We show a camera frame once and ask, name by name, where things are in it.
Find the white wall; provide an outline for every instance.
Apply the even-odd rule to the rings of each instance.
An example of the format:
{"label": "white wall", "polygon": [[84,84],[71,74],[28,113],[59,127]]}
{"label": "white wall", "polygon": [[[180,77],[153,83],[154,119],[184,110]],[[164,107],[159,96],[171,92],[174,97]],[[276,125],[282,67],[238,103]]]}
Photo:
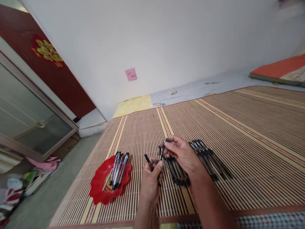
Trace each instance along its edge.
{"label": "white wall", "polygon": [[305,36],[277,0],[23,3],[107,121],[125,99],[289,57]]}
{"label": "white wall", "polygon": [[41,91],[44,92],[71,120],[76,115],[55,95],[55,93],[39,78],[39,76],[27,65],[27,63],[12,49],[0,36],[0,50],[13,62]]}

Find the striped mat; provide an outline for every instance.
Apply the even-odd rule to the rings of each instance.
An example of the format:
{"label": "striped mat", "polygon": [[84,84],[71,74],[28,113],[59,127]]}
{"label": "striped mat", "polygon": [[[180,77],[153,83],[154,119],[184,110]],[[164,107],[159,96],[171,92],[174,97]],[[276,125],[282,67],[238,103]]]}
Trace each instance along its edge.
{"label": "striped mat", "polygon": [[[215,185],[235,217],[305,210],[305,93],[255,86],[112,119],[49,227],[132,225],[144,154],[157,157],[169,135],[200,138],[226,163],[236,179],[219,176]],[[131,154],[130,181],[108,205],[94,205],[90,181],[118,150]],[[166,174],[157,215],[161,223],[198,221],[191,188],[177,190]]]}

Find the left hand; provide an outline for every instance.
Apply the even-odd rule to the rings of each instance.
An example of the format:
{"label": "left hand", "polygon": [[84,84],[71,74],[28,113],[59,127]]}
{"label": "left hand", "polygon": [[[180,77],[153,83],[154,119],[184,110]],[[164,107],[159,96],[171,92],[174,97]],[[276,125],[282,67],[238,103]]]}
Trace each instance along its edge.
{"label": "left hand", "polygon": [[163,161],[154,157],[149,158],[150,163],[146,163],[142,169],[142,180],[140,188],[140,200],[146,204],[157,205],[159,201],[159,187],[163,179]]}

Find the red door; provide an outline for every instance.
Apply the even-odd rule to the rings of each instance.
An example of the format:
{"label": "red door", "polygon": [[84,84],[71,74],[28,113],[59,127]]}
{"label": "red door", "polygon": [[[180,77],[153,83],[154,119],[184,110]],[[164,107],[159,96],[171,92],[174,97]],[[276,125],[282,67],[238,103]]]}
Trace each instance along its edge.
{"label": "red door", "polygon": [[95,109],[63,61],[45,59],[44,55],[37,52],[37,37],[50,42],[29,13],[0,5],[0,36],[78,118]]}

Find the pink sticky note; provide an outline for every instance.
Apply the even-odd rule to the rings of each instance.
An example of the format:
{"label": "pink sticky note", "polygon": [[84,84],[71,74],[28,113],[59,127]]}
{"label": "pink sticky note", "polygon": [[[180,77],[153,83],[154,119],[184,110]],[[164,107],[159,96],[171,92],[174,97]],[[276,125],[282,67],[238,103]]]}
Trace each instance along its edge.
{"label": "pink sticky note", "polygon": [[125,70],[125,73],[126,73],[128,81],[132,81],[132,80],[137,79],[136,70],[134,68]]}

